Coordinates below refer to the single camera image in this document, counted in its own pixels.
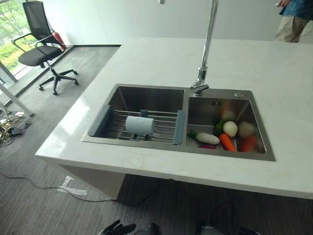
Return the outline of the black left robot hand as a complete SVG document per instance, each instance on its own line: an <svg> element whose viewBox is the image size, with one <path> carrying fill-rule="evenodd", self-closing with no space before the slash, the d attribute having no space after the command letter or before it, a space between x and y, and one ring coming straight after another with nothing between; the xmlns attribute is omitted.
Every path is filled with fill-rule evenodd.
<svg viewBox="0 0 313 235"><path fill-rule="evenodd" d="M117 220L105 227L99 235L126 235L131 233L136 228L136 224L123 225L120 220Z"/></svg>

